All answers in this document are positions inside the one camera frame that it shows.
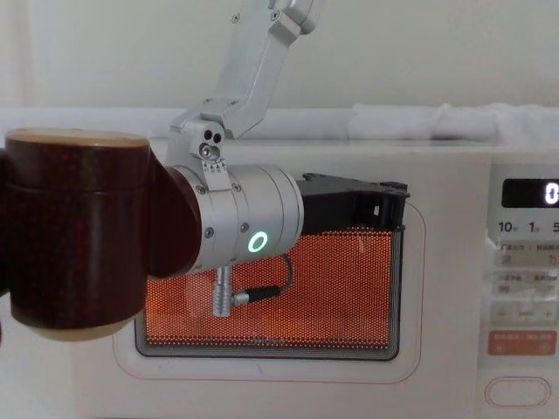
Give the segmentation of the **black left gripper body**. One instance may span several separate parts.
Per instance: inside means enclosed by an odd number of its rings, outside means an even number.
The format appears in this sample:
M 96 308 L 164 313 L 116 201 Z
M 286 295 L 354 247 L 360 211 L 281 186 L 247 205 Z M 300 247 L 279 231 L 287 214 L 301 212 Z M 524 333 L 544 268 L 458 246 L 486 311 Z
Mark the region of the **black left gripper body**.
M 318 235 L 354 227 L 386 230 L 385 191 L 377 183 L 306 173 L 300 180 L 304 208 L 301 234 Z

